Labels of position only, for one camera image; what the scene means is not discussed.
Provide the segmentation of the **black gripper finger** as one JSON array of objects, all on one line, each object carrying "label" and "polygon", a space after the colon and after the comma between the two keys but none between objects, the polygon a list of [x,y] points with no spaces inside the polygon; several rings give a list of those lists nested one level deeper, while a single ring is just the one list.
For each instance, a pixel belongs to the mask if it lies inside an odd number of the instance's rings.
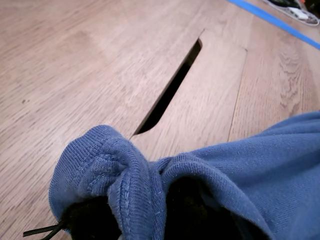
[{"label": "black gripper finger", "polygon": [[200,180],[182,177],[166,195],[167,240],[244,240],[236,217],[221,206]]},{"label": "black gripper finger", "polygon": [[70,205],[62,214],[62,229],[73,240],[117,240],[122,235],[106,196]]}]

